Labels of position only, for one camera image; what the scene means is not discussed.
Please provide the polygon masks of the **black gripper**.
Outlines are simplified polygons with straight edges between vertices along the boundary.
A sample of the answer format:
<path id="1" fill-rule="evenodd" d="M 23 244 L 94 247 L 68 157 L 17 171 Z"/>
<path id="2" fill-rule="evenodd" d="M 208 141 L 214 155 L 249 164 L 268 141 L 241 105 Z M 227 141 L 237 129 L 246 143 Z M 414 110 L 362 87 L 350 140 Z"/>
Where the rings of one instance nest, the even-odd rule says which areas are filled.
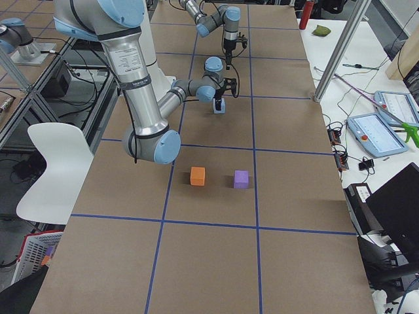
<path id="1" fill-rule="evenodd" d="M 215 89 L 214 111 L 224 111 L 224 99 L 222 96 L 230 91 L 234 98 L 238 97 L 238 82 L 235 78 L 224 78 L 222 85 Z"/>
<path id="2" fill-rule="evenodd" d="M 240 32 L 224 32 L 223 34 L 223 50 L 225 53 L 226 70 L 232 65 L 232 53 L 236 49 L 237 44 L 241 44 L 242 50 L 246 49 L 246 36 Z"/>

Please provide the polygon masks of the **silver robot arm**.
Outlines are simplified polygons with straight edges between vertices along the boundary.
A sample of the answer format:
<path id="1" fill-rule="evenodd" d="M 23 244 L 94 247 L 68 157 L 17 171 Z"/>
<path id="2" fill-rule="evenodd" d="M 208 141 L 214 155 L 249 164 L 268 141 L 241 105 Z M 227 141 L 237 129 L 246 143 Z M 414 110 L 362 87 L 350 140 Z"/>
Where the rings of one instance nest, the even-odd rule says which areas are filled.
<path id="1" fill-rule="evenodd" d="M 223 28 L 222 49 L 226 68 L 229 70 L 232 67 L 232 60 L 235 58 L 233 52 L 237 44 L 240 43 L 242 45 L 242 50 L 247 48 L 247 38 L 239 31 L 240 8 L 229 5 L 215 6 L 215 12 L 208 15 L 196 1 L 179 1 L 179 4 L 193 18 L 196 30 L 201 37 L 207 37 L 219 27 Z"/>
<path id="2" fill-rule="evenodd" d="M 99 42 L 110 72 L 124 94 L 132 125 L 124 136 L 125 151 L 135 160 L 170 164 L 179 154 L 180 135 L 167 118 L 188 97 L 211 102 L 216 112 L 225 108 L 222 96 L 236 95 L 237 82 L 226 78 L 238 41 L 240 9 L 221 5 L 207 15 L 196 1 L 179 3 L 194 19 L 201 37 L 220 26 L 225 29 L 225 59 L 205 61 L 204 74 L 191 80 L 168 80 L 156 65 L 154 42 L 145 1 L 55 1 L 56 29 L 70 37 Z"/>

